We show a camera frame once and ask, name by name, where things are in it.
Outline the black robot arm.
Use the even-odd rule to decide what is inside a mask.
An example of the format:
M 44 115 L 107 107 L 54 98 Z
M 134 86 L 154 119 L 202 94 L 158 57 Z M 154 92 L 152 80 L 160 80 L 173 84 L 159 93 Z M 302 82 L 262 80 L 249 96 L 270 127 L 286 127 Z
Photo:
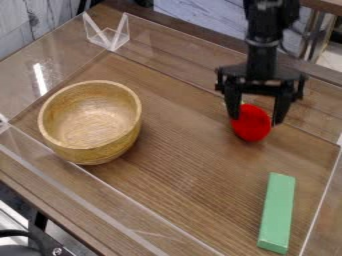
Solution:
M 238 120 L 245 94 L 274 98 L 271 125 L 279 125 L 291 104 L 303 99 L 307 75 L 278 63 L 278 46 L 283 31 L 299 19 L 299 0 L 243 0 L 247 19 L 245 42 L 247 61 L 219 66 L 215 70 L 215 90 L 225 96 L 229 116 Z

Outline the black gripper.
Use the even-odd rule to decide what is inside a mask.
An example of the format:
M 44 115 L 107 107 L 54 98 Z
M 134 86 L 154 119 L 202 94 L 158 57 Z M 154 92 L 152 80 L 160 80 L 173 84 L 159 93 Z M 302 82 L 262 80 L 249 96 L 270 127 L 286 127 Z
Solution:
M 293 101 L 303 98 L 307 75 L 286 67 L 277 67 L 275 72 L 247 71 L 245 63 L 221 66 L 215 70 L 215 90 L 225 95 L 230 117 L 239 118 L 243 94 L 263 95 L 275 98 L 273 125 L 283 122 Z

